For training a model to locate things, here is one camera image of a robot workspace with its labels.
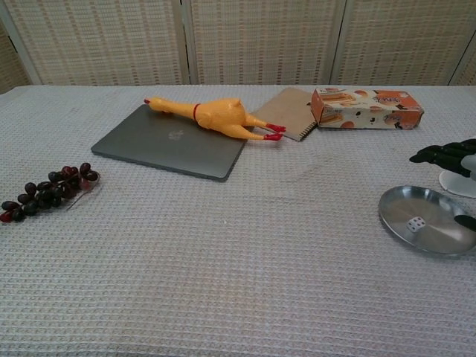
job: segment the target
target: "silver tray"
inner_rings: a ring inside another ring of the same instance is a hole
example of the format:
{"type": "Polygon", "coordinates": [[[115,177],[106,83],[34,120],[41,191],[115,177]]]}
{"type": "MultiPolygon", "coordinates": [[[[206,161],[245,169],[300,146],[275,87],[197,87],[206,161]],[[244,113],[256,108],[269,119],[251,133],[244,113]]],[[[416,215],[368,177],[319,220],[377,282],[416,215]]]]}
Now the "silver tray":
{"type": "Polygon", "coordinates": [[[413,247],[438,254],[462,254],[476,247],[476,232],[454,220],[466,215],[458,203],[423,187],[398,186],[380,198],[383,223],[413,247]]]}

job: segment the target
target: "waffle-textured cloth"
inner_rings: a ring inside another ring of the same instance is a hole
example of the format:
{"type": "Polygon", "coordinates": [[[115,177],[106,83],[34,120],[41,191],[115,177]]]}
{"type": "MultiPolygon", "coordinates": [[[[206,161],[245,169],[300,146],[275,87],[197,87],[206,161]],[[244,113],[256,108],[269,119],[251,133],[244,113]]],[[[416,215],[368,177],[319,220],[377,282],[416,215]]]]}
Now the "waffle-textured cloth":
{"type": "MultiPolygon", "coordinates": [[[[225,183],[90,150],[146,96],[240,97],[254,111],[283,89],[26,86],[0,96],[3,199],[63,165],[89,161],[102,175],[70,210],[0,226],[0,354],[474,357],[475,255],[409,248],[377,204],[401,184],[442,192],[440,169],[408,158],[476,135],[475,87],[403,87],[425,108],[411,131],[249,141],[225,183]]],[[[456,200],[476,213],[475,201],[456,200]]]]}

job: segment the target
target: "bunch of grapes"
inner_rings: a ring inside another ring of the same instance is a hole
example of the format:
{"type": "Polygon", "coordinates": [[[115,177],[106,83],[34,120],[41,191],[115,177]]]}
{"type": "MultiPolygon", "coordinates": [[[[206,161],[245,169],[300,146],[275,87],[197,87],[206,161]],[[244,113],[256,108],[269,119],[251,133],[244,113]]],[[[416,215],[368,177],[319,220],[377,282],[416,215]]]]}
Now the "bunch of grapes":
{"type": "Polygon", "coordinates": [[[87,162],[79,170],[77,167],[64,166],[61,171],[52,171],[48,174],[49,181],[39,184],[28,182],[25,185],[26,193],[18,196],[18,202],[3,202],[1,208],[5,212],[0,214],[0,221],[21,222],[26,216],[34,216],[40,210],[59,207],[63,199],[72,199],[81,190],[90,190],[90,183],[99,177],[99,173],[91,170],[87,162]]]}

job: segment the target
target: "brown notebook cover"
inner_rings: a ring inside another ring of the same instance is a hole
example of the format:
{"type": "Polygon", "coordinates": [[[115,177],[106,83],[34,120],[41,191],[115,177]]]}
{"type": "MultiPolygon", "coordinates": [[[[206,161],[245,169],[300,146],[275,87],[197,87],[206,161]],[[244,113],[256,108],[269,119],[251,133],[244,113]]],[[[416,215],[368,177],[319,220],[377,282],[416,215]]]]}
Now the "brown notebook cover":
{"type": "Polygon", "coordinates": [[[260,120],[286,127],[284,136],[301,141],[317,123],[311,113],[312,93],[286,88],[252,114],[260,120]]]}

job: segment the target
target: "snack box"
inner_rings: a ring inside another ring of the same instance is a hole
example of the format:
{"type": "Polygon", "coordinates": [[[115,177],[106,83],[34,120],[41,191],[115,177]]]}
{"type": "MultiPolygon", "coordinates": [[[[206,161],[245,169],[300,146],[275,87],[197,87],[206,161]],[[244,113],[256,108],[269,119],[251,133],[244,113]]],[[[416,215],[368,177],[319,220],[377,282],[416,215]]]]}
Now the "snack box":
{"type": "Polygon", "coordinates": [[[321,128],[413,129],[424,110],[406,91],[316,89],[311,112],[321,128]]]}

